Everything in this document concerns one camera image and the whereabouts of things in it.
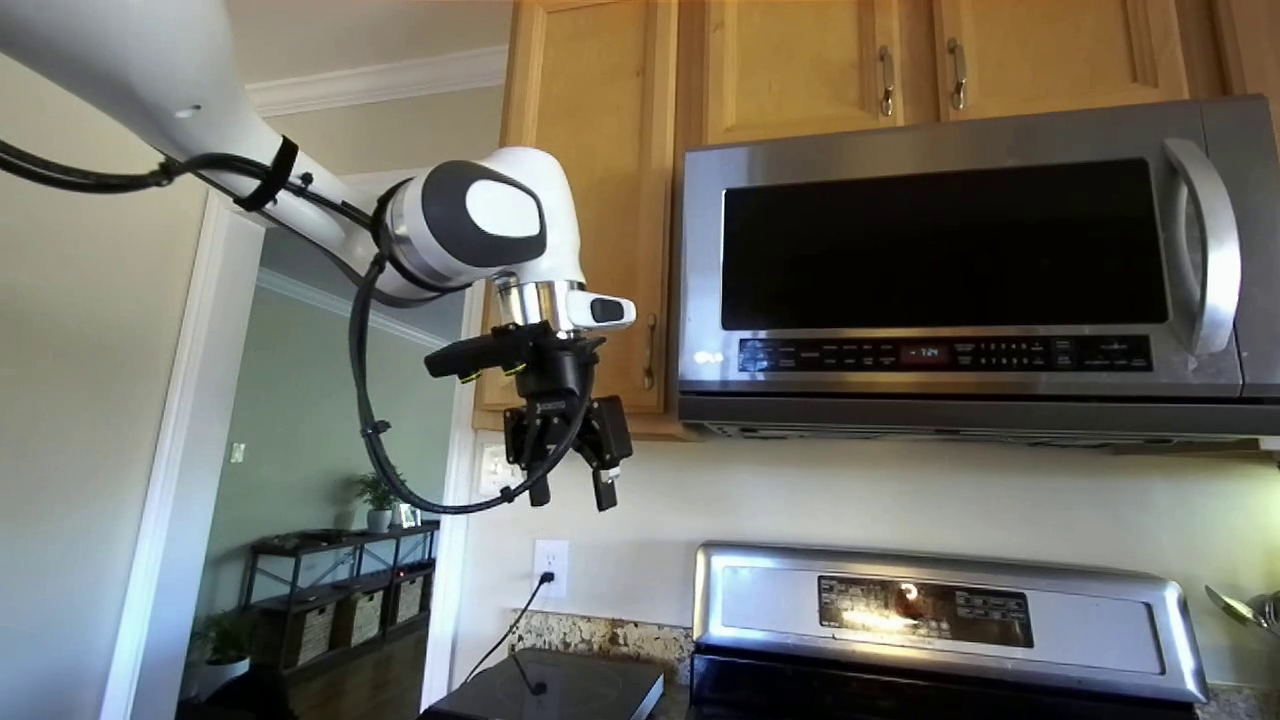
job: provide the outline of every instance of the potted plant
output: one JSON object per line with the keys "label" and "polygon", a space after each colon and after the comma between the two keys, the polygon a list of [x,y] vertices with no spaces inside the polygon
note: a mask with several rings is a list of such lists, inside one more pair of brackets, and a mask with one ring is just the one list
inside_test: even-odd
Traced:
{"label": "potted plant", "polygon": [[365,473],[356,478],[356,497],[369,503],[369,532],[385,533],[392,524],[392,507],[396,505],[392,488],[374,473]]}
{"label": "potted plant", "polygon": [[253,643],[252,618],[238,610],[209,615],[192,633],[192,642],[205,653],[197,680],[200,700],[205,700],[230,679],[248,671]]}

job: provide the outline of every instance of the wooden floor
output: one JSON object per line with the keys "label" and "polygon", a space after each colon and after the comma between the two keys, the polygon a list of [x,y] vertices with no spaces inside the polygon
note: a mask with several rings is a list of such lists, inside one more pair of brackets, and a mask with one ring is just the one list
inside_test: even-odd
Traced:
{"label": "wooden floor", "polygon": [[426,632],[289,687],[301,720],[413,720],[422,697]]}

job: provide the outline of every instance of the microwave handle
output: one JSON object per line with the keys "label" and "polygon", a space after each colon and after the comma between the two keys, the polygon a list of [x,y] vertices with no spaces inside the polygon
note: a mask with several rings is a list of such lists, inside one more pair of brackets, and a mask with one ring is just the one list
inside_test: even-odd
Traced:
{"label": "microwave handle", "polygon": [[[1188,350],[1196,357],[1225,350],[1235,328],[1240,301],[1240,233],[1235,210],[1222,177],[1198,145],[1188,140],[1165,140],[1165,155],[1178,169],[1172,202],[1165,228],[1172,252],[1175,313],[1185,329]],[[1196,205],[1201,238],[1199,277],[1187,247],[1187,197]]]}

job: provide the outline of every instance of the door frame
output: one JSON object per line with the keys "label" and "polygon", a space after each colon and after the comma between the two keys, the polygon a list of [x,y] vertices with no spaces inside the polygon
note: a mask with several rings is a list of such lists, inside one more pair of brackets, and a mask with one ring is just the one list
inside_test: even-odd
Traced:
{"label": "door frame", "polygon": [[[342,179],[375,196],[420,172]],[[221,193],[209,192],[100,720],[172,715],[179,700],[262,236],[270,227]],[[462,337],[479,332],[483,307],[484,284],[477,283],[466,291]],[[466,502],[471,495],[474,400],[472,384],[460,386],[453,396],[444,478],[448,503]],[[440,519],[422,708],[449,692],[466,536],[465,515]]]}

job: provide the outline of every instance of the green wall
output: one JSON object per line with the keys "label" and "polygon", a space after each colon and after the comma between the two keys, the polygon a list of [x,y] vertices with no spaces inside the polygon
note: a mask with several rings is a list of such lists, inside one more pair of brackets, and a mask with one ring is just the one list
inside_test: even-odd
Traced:
{"label": "green wall", "polygon": [[[428,375],[426,352],[370,329],[369,391],[378,416],[393,425],[383,436],[388,452],[415,491],[439,500],[456,383]],[[197,615],[236,605],[247,543],[308,528],[365,527],[367,507],[347,482],[369,468],[357,428],[347,319],[256,288],[228,437],[228,450],[246,443],[244,461],[223,465]],[[379,553],[390,552],[388,543]],[[303,579],[334,560],[311,556]],[[288,577],[289,565],[270,569]],[[369,569],[378,566],[366,561]],[[283,591],[260,578],[255,596]]]}

